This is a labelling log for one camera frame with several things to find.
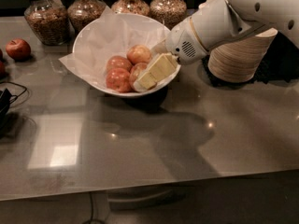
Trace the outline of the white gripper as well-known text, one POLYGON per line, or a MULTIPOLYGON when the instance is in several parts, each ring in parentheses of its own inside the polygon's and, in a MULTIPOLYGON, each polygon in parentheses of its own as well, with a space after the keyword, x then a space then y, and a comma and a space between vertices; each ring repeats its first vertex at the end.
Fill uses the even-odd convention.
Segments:
POLYGON ((200 61, 208 55, 195 31, 192 17, 177 24, 163 40, 150 49, 153 59, 133 83, 137 92, 145 92, 170 82, 178 73, 178 59, 182 65, 200 61))

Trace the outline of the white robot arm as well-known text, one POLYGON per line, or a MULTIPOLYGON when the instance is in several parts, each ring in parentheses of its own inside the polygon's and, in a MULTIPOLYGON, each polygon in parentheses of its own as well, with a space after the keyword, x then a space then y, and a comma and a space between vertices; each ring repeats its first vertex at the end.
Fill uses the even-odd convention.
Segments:
POLYGON ((275 28, 299 48, 299 0, 209 0, 150 49, 181 64, 205 58, 220 45, 275 28))

